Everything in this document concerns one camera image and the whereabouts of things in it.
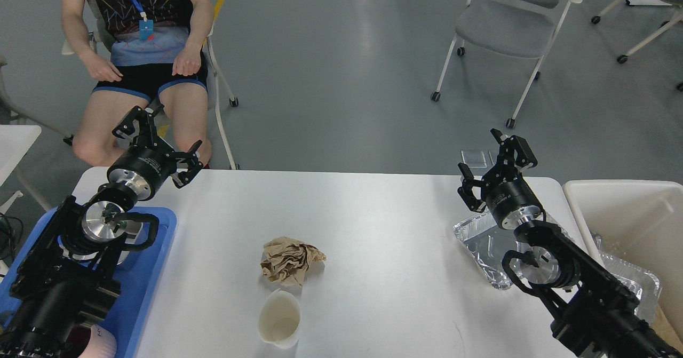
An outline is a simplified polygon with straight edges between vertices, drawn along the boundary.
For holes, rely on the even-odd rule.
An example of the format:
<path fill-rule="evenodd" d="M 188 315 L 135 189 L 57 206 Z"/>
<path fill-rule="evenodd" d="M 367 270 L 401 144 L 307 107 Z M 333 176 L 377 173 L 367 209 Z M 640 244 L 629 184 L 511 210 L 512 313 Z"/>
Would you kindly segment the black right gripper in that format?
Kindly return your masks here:
<path fill-rule="evenodd" d="M 481 213 L 487 208 L 498 227 L 515 230 L 525 222 L 538 219 L 543 212 L 542 204 L 522 178 L 522 172 L 535 168 L 538 161 L 525 138 L 507 136 L 498 129 L 490 132 L 499 144 L 491 170 L 494 177 L 483 176 L 477 180 L 467 164 L 458 163 L 462 175 L 458 194 L 472 212 Z M 475 187 L 480 188 L 481 198 L 475 196 Z"/>

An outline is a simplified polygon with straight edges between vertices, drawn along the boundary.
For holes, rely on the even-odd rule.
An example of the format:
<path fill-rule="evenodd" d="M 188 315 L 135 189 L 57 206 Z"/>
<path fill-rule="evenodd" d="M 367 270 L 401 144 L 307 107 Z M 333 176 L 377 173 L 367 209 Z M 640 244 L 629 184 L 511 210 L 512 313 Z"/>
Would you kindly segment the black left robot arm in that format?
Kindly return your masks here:
<path fill-rule="evenodd" d="M 167 178 L 177 188 L 203 169 L 201 141 L 181 152 L 158 136 L 163 107 L 132 108 L 112 131 L 129 148 L 107 171 L 107 183 L 80 204 L 68 196 L 56 208 L 21 263 L 10 268 L 2 291 L 19 307 L 2 331 L 2 357 L 57 357 L 70 348 L 75 326 L 105 320 L 122 292 L 115 269 L 124 252 L 154 245 L 160 219 L 135 212 Z"/>

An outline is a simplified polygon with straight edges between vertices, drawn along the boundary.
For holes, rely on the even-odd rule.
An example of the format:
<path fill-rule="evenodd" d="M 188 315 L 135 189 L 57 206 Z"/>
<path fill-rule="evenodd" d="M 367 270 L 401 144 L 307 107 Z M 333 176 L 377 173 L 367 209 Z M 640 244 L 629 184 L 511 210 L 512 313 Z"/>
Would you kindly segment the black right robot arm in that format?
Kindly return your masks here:
<path fill-rule="evenodd" d="M 635 314 L 636 295 L 549 222 L 522 175 L 538 164 L 526 139 L 491 133 L 498 143 L 495 164 L 476 178 L 459 163 L 458 194 L 469 210 L 488 210 L 498 228 L 524 245 L 504 254 L 502 269 L 548 309 L 554 339 L 581 357 L 681 357 Z"/>

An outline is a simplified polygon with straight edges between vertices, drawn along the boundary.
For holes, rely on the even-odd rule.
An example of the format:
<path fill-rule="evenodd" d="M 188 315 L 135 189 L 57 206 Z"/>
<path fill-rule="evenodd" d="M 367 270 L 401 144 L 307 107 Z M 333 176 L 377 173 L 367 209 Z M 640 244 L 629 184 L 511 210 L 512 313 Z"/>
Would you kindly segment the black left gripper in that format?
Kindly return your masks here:
<path fill-rule="evenodd" d="M 154 108 L 133 107 L 112 130 L 112 135 L 125 139 L 134 146 L 120 156 L 107 170 L 107 179 L 129 187 L 137 200 L 151 200 L 171 175 L 180 189 L 188 185 L 204 168 L 198 158 L 202 140 L 197 140 L 189 152 L 174 151 L 169 145 L 159 145 L 155 117 L 163 112 L 163 105 Z"/>

